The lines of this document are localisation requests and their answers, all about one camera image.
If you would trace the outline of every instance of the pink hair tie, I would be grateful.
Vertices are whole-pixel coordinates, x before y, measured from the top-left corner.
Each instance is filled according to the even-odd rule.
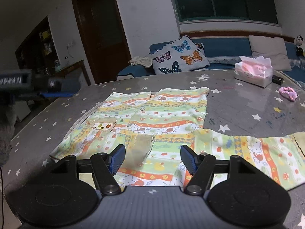
[[[291,87],[280,87],[279,93],[290,101],[295,101],[298,98],[298,94]]]

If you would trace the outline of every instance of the sofa armrest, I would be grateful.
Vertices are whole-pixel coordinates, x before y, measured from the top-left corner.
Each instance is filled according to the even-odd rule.
[[[133,77],[144,77],[154,75],[152,68],[145,68],[142,65],[128,65],[123,70],[121,70],[117,76],[117,80],[128,79]]]

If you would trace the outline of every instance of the wall outlet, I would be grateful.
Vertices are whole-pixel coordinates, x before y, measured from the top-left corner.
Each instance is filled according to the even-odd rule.
[[[68,44],[67,44],[67,48],[73,46],[73,41],[70,41]]]

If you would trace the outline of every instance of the tissue package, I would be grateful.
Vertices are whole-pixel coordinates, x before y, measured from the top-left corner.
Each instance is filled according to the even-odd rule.
[[[235,78],[266,87],[272,82],[272,66],[270,58],[259,56],[255,59],[239,56],[242,60],[235,64]]]

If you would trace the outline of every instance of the orange butterfly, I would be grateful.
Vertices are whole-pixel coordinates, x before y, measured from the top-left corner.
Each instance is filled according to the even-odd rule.
[[[192,65],[193,61],[196,63],[196,60],[198,61],[202,61],[202,57],[199,55],[199,52],[194,51],[193,52],[193,56],[188,55],[188,56],[181,56],[180,58],[182,58],[183,60],[185,60],[185,62],[188,65]]]

